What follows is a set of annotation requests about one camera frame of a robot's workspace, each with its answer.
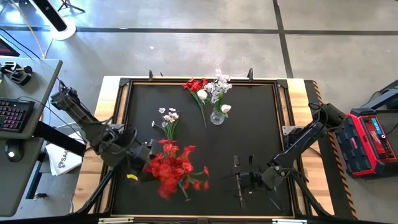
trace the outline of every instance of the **gray desk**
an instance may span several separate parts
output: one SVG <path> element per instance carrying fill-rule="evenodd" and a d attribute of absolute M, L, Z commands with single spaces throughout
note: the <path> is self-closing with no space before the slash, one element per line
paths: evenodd
<path fill-rule="evenodd" d="M 5 61 L 17 62 L 22 67 L 30 65 L 34 73 L 26 86 L 16 85 L 8 78 L 3 78 L 0 83 L 0 97 L 18 98 L 19 96 L 29 96 L 46 104 L 61 69 L 62 61 L 0 57 L 0 63 Z M 44 105 L 35 104 L 34 112 L 29 118 L 22 135 L 0 132 L 0 216 L 2 217 L 11 217 L 16 213 L 37 156 L 40 153 L 44 140 L 42 138 L 32 138 L 32 135 L 43 110 Z M 8 138 L 27 139 L 23 145 L 25 155 L 21 161 L 12 163 L 7 160 L 3 150 Z"/>

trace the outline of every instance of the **wooden table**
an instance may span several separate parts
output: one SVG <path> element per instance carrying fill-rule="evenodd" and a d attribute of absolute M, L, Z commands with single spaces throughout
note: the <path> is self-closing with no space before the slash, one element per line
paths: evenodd
<path fill-rule="evenodd" d="M 111 77 L 106 76 L 103 79 L 101 91 L 99 93 L 98 104 L 95 111 L 95 117 L 98 120 L 106 120 L 113 115 L 114 107 L 116 104 L 116 98 L 119 89 L 119 81 L 122 77 Z M 292 111 L 296 126 L 305 126 L 312 121 L 312 115 L 310 108 L 308 107 L 307 92 L 305 89 L 305 83 L 302 79 L 287 79 L 289 86 L 290 102 L 292 105 Z M 123 90 L 122 102 L 126 100 L 127 88 Z M 280 97 L 285 98 L 284 92 L 280 91 Z M 286 125 L 290 124 L 289 117 L 287 116 L 287 106 L 285 100 L 282 101 L 282 107 L 284 109 L 284 119 Z M 118 114 L 117 121 L 121 123 L 121 112 Z M 312 148 L 320 152 L 318 143 L 312 145 Z M 305 170 L 305 176 L 309 179 L 308 188 L 314 194 L 315 198 L 322 204 L 323 208 L 334 214 L 333 206 L 330 198 L 329 188 L 326 181 L 326 175 L 323 168 L 322 158 L 319 157 L 313 151 L 305 151 L 302 154 L 302 162 Z M 101 169 L 103 162 L 100 156 L 97 156 L 93 151 L 88 151 L 81 165 L 81 172 L 78 179 L 78 183 L 75 190 L 75 196 L 73 204 L 75 210 L 82 207 L 83 204 L 89 199 L 95 188 L 98 186 L 100 181 Z M 303 195 L 301 190 L 296 186 L 299 207 L 302 213 L 305 213 Z M 102 212 L 106 206 L 106 200 L 108 198 L 109 185 L 104 190 L 100 211 Z"/>

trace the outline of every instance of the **computer mouse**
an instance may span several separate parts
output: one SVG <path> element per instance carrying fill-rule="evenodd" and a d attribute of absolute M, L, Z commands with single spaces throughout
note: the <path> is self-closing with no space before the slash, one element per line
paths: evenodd
<path fill-rule="evenodd" d="M 18 162 L 24 157 L 24 149 L 22 148 L 22 140 L 8 139 L 6 141 L 6 156 L 10 162 Z"/>

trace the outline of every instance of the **concrete floor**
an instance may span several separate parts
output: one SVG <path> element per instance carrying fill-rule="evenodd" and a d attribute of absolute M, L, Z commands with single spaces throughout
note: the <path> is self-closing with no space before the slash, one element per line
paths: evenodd
<path fill-rule="evenodd" d="M 55 7 L 60 1 L 51 1 Z M 61 11 L 78 27 L 277 29 L 272 0 L 137 0 L 72 1 L 86 13 Z M 32 26 L 47 26 L 30 6 L 21 6 Z M 283 0 L 282 22 L 288 30 L 398 30 L 395 0 Z M 19 14 L 4 6 L 0 26 L 25 26 Z M 145 32 L 77 32 L 54 41 L 47 58 L 63 60 L 59 78 L 78 90 L 94 112 L 104 75 L 212 75 L 220 68 L 234 77 L 287 77 L 278 34 L 203 34 Z M 30 32 L 10 32 L 40 55 Z M 49 32 L 36 32 L 47 48 Z M 316 80 L 324 101 L 344 112 L 361 106 L 371 94 L 397 79 L 396 35 L 286 35 L 294 78 Z M 64 113 L 56 111 L 66 122 Z M 51 125 L 62 124 L 52 118 Z M 23 200 L 13 218 L 63 215 L 69 211 L 76 174 L 45 175 L 39 185 L 53 199 Z M 372 181 L 348 177 L 362 220 L 397 223 L 398 178 Z"/>

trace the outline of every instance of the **keyboard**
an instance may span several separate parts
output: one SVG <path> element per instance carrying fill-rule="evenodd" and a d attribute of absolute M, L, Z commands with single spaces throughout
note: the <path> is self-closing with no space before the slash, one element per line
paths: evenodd
<path fill-rule="evenodd" d="M 35 102 L 0 97 L 0 131 L 21 133 Z"/>

